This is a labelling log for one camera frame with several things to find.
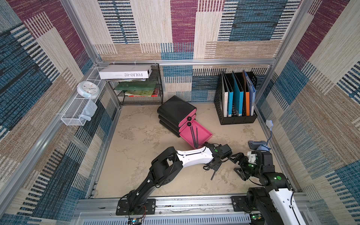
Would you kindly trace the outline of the pink bottom drawer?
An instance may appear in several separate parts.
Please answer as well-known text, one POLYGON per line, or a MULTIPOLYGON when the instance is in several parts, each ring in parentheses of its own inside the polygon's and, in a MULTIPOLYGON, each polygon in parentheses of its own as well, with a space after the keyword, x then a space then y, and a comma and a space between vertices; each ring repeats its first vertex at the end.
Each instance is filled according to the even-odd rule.
POLYGON ((182 137, 188 144, 190 144, 191 147, 194 148, 191 132, 190 132, 190 126, 193 126, 195 136, 196 136, 196 126, 198 126, 198 140, 199 140, 199 148, 203 147, 206 142, 208 142, 211 137, 212 133, 207 130, 205 127, 203 127, 201 124, 199 124, 196 120, 194 120, 192 123, 189 124, 188 127, 186 127, 181 133, 180 137, 182 137))

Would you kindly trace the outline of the pink drawer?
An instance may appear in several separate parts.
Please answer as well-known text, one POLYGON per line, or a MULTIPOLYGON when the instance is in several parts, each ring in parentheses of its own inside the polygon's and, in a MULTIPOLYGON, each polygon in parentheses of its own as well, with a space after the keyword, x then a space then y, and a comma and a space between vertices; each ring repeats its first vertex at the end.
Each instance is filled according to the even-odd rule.
POLYGON ((196 113, 197 109, 195 108, 179 122, 178 127, 182 127, 188 122, 192 122, 196 118, 196 113))
POLYGON ((192 116, 188 116, 185 118, 181 124, 181 127, 179 128, 179 132, 181 133, 186 127, 189 126, 190 123, 192 123, 196 119, 196 114, 193 114, 192 116))
POLYGON ((198 140, 199 140, 199 148, 203 147, 206 142, 208 142, 211 137, 212 133, 207 130, 205 127, 203 127, 201 124, 199 124, 196 120, 194 120, 192 123, 189 124, 188 127, 186 127, 181 133, 180 137, 182 137, 188 144, 190 144, 191 147, 194 148, 191 132, 190 132, 190 126, 193 126, 195 136, 196 136, 196 126, 198 126, 198 140))

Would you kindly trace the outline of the black pencil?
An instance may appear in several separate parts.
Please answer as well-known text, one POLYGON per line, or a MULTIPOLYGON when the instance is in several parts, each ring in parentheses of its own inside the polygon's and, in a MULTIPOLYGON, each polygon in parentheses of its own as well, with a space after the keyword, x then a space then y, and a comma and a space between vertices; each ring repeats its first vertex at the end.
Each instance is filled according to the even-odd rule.
POLYGON ((198 140, 198 126, 196 126, 196 148, 199 148, 199 140, 198 140))
POLYGON ((194 143, 194 148, 196 149, 196 136, 195 136, 194 128, 191 126, 191 127, 190 127, 190 130, 191 130, 191 134, 192 134, 192 139, 193 139, 193 143, 194 143))

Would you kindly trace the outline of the black pink drawer unit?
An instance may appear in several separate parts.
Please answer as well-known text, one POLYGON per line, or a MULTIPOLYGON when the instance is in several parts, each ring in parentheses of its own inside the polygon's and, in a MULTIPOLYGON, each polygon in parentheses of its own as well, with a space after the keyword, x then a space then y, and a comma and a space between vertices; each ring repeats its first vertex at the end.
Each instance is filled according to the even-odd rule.
POLYGON ((179 122, 195 108, 192 104, 173 96, 157 109, 159 123, 180 137, 179 122))

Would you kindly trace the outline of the pink top drawer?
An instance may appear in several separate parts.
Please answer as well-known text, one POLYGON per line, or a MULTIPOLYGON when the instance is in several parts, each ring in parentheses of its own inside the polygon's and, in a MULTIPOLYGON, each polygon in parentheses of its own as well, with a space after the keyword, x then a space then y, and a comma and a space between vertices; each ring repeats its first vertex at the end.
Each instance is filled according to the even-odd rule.
POLYGON ((188 122, 192 122, 196 118, 196 113, 197 109, 195 108, 179 122, 178 127, 182 127, 188 122))

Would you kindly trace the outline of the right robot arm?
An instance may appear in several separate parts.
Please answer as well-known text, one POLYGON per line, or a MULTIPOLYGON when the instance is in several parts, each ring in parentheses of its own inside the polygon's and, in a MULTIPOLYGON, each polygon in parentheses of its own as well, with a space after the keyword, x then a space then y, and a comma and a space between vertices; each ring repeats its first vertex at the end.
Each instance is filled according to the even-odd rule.
POLYGON ((293 196, 294 190, 288 178, 275 171, 273 157, 269 151, 249 151, 232 155, 229 160, 239 165, 234 171, 243 181, 251 177, 259 180, 260 186, 250 187, 239 206, 250 211, 258 210, 268 225, 306 224, 293 196))

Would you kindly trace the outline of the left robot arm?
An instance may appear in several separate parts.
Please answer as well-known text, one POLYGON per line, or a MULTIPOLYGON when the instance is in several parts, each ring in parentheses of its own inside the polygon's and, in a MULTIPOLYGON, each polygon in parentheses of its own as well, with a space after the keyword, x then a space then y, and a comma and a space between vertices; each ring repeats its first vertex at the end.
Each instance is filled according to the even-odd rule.
POLYGON ((170 183, 179 172, 190 166, 204 164, 217 171, 232 155, 229 145, 205 143, 200 149, 177 151, 168 147, 152 162, 147 177, 140 186, 126 195, 128 214, 138 214, 152 192, 170 183))

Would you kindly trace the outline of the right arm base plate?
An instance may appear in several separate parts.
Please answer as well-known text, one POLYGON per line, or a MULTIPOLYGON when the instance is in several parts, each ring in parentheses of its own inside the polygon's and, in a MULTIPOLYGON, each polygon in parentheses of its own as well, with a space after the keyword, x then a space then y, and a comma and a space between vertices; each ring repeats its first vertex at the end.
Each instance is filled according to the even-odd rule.
POLYGON ((251 213, 252 208, 246 202, 246 196, 231 196, 232 207, 235 212, 251 213))

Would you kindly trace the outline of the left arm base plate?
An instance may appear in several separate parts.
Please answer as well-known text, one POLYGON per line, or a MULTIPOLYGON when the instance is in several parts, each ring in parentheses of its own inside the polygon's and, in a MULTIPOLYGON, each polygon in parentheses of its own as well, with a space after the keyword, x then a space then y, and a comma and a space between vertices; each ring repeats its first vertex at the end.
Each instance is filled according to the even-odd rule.
POLYGON ((145 203, 130 204, 129 200, 121 199, 118 201, 115 215, 132 216, 132 215, 154 215, 156 209, 156 199, 147 199, 145 203))

